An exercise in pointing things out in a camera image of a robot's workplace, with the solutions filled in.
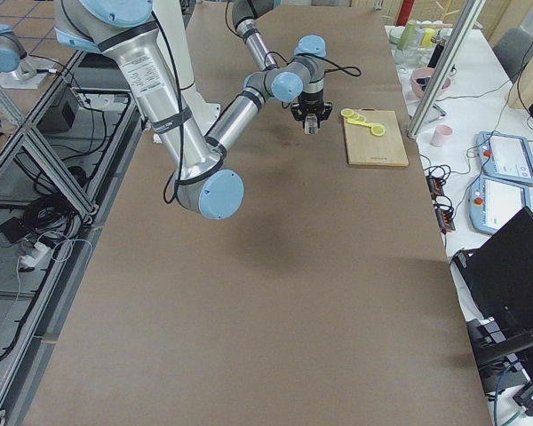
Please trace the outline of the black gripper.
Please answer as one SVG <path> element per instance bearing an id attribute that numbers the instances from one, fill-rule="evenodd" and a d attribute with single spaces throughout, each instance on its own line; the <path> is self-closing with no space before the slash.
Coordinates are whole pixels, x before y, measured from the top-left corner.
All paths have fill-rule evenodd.
<path id="1" fill-rule="evenodd" d="M 317 91 L 315 93 L 303 91 L 298 96 L 298 102 L 293 103 L 290 107 L 294 119 L 300 124 L 304 133 L 306 133 L 306 118 L 309 115 L 312 114 L 316 117 L 316 129 L 319 131 L 322 125 L 328 120 L 332 109 L 332 103 L 324 100 L 322 91 Z"/>

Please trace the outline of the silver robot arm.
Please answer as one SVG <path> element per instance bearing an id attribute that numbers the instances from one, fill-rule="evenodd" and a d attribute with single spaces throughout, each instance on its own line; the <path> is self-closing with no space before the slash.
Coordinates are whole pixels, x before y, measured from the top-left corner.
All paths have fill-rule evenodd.
<path id="1" fill-rule="evenodd" d="M 269 99 L 288 103 L 295 119 L 315 133 L 332 105 L 323 98 L 326 49 L 318 35 L 303 37 L 288 65 L 279 66 L 257 28 L 274 1 L 237 1 L 236 34 L 258 71 L 220 113 L 194 88 L 185 21 L 176 1 L 58 1 L 58 41 L 112 59 L 141 112 L 176 163 L 173 200 L 209 219 L 231 217 L 240 207 L 242 179 L 224 166 L 228 149 Z"/>
<path id="2" fill-rule="evenodd" d="M 236 0 L 232 9 L 235 32 L 243 40 L 259 70 L 278 68 L 273 54 L 266 47 L 256 21 L 281 4 L 278 0 Z"/>

